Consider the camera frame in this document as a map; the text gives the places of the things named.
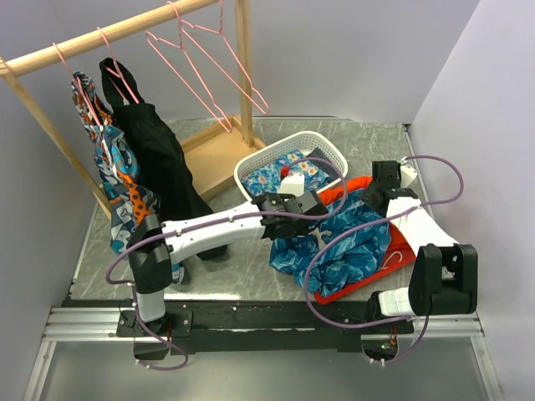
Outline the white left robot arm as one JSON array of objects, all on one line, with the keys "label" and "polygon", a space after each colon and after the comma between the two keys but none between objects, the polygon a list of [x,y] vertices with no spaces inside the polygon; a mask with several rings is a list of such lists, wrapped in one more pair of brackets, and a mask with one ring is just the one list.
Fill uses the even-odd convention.
[{"label": "white left robot arm", "polygon": [[239,241],[304,236],[328,216],[315,191],[300,196],[267,193],[230,210],[183,221],[146,217],[127,247],[134,275],[136,325],[154,336],[166,325],[165,289],[171,267],[190,256]]}]

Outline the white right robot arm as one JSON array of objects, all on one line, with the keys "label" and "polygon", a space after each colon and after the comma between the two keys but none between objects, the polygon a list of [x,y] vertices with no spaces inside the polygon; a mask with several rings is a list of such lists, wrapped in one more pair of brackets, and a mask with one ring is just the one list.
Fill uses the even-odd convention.
[{"label": "white right robot arm", "polygon": [[426,203],[402,178],[395,160],[372,163],[372,181],[360,199],[391,223],[415,254],[410,283],[374,292],[367,302],[366,323],[386,332],[396,317],[472,314],[478,293],[478,254],[470,244],[449,236],[425,209]]}]

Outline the blue shark print shorts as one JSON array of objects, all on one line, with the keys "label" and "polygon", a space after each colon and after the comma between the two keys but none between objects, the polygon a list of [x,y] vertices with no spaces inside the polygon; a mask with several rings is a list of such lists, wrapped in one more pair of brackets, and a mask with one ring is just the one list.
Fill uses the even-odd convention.
[{"label": "blue shark print shorts", "polygon": [[[293,276],[299,286],[303,285],[306,269],[321,249],[347,230],[381,218],[359,198],[361,192],[357,190],[348,194],[339,213],[320,221],[314,231],[306,236],[274,241],[269,257],[270,266]],[[308,290],[329,296],[346,284],[374,274],[384,259],[390,240],[387,223],[346,236],[314,264],[308,279]]]}]

